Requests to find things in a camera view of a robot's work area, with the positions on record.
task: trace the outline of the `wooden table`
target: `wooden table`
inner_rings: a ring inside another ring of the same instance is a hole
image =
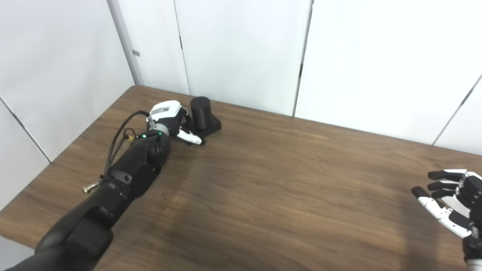
[[[123,120],[170,99],[191,98],[129,89],[0,212],[0,235],[34,247],[87,197]],[[482,157],[220,102],[213,113],[223,130],[173,143],[97,270],[464,269],[461,240],[410,189],[427,171],[480,170]]]

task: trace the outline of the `robotic hand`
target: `robotic hand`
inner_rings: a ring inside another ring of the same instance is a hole
[[[147,128],[162,131],[169,137],[177,136],[178,138],[187,142],[204,145],[204,139],[194,135],[191,131],[182,128],[181,123],[185,119],[190,121],[191,117],[187,109],[182,107],[178,101],[167,101],[156,104],[150,115],[154,123],[149,123],[147,120]]]
[[[412,193],[440,223],[463,238],[467,270],[482,270],[482,177],[465,169],[432,171],[428,177],[436,182]]]

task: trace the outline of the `humanoid robot hand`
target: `humanoid robot hand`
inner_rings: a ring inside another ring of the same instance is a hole
[[[482,177],[465,169],[432,171],[428,177],[436,181],[427,185],[427,189],[432,191],[431,195],[421,187],[412,189],[423,207],[462,238],[480,229]]]
[[[205,141],[191,131],[181,127],[182,121],[190,121],[187,109],[178,101],[166,101],[156,104],[150,111],[153,123],[147,120],[148,129],[156,129],[166,133],[169,137],[177,136],[187,142],[204,145]]]

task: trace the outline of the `black cylindrical object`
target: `black cylindrical object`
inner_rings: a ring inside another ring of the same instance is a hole
[[[194,126],[197,129],[206,129],[213,125],[211,101],[206,97],[196,97],[191,100],[191,113]]]

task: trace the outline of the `white wall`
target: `white wall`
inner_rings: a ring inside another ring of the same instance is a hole
[[[0,1],[0,75],[51,160],[134,83],[104,0]]]
[[[33,248],[0,236],[0,270],[17,265],[33,255]]]
[[[189,94],[173,0],[109,0],[136,83]]]
[[[191,94],[291,115],[309,0],[175,0]]]
[[[315,1],[295,116],[432,144],[482,73],[481,10]]]
[[[477,84],[435,145],[482,155],[482,83]]]
[[[0,102],[0,210],[48,164],[28,134]]]

